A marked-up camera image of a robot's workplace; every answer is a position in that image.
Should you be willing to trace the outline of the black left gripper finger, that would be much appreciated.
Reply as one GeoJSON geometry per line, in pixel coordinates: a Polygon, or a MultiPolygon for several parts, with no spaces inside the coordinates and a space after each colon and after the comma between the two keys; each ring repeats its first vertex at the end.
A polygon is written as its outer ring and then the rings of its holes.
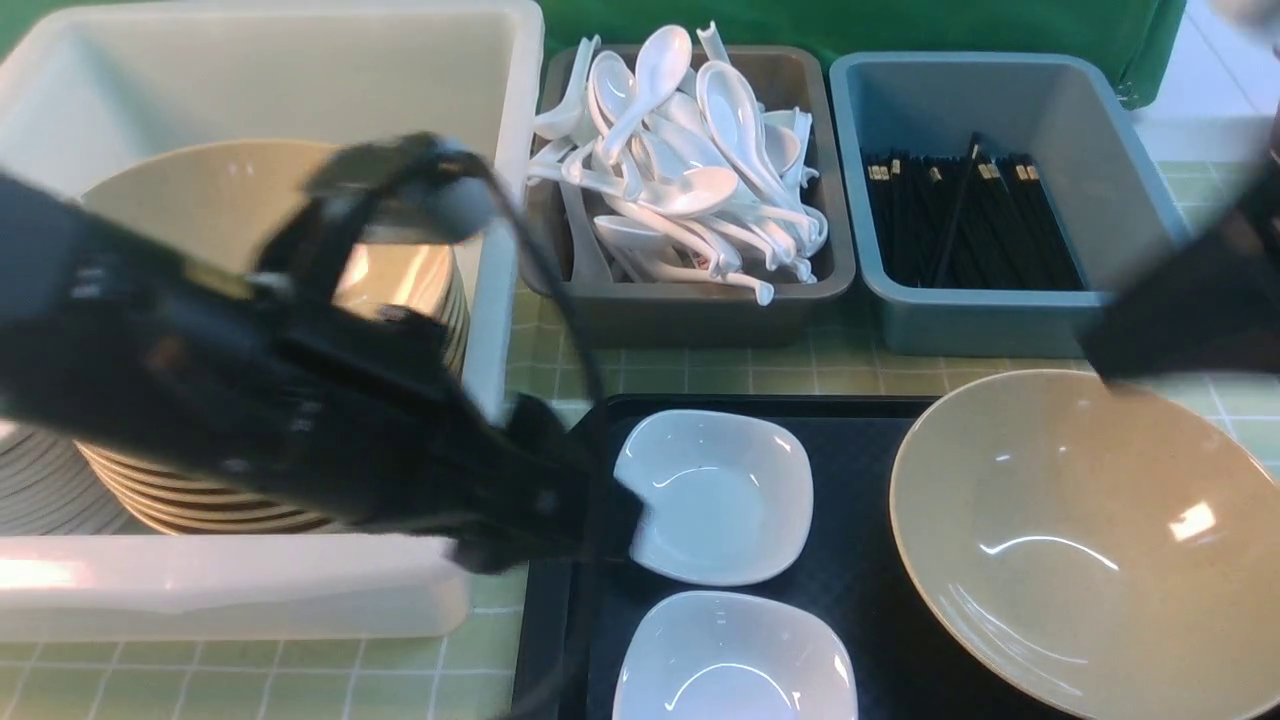
{"type": "Polygon", "coordinates": [[[627,561],[645,511],[645,502],[611,471],[594,470],[588,487],[585,557],[594,562],[627,561]]]}

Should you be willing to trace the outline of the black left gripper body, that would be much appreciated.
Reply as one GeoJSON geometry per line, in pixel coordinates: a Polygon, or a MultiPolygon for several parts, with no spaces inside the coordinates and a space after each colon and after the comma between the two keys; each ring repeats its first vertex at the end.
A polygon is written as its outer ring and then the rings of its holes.
{"type": "Polygon", "coordinates": [[[433,322],[238,302],[220,325],[220,478],[369,533],[445,536],[494,574],[602,547],[602,466],[541,400],[492,424],[433,322]]]}

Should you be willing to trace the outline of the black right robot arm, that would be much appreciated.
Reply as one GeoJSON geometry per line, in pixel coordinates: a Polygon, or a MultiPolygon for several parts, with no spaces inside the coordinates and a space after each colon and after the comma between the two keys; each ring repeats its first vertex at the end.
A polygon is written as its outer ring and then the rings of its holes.
{"type": "Polygon", "coordinates": [[[1219,218],[1155,260],[1079,336],[1107,383],[1279,372],[1279,169],[1268,155],[1219,218]]]}

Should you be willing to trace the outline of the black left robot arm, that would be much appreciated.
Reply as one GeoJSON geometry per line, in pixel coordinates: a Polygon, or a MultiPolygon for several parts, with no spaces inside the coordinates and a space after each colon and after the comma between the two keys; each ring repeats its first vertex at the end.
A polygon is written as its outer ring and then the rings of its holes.
{"type": "Polygon", "coordinates": [[[626,560],[646,512],[613,475],[608,429],[568,430],[539,398],[493,425],[407,309],[333,302],[383,199],[484,190],[476,159],[394,172],[351,208],[315,197],[276,237],[279,286],[225,275],[3,182],[3,416],[320,514],[356,530],[444,536],[462,568],[626,560]]]}

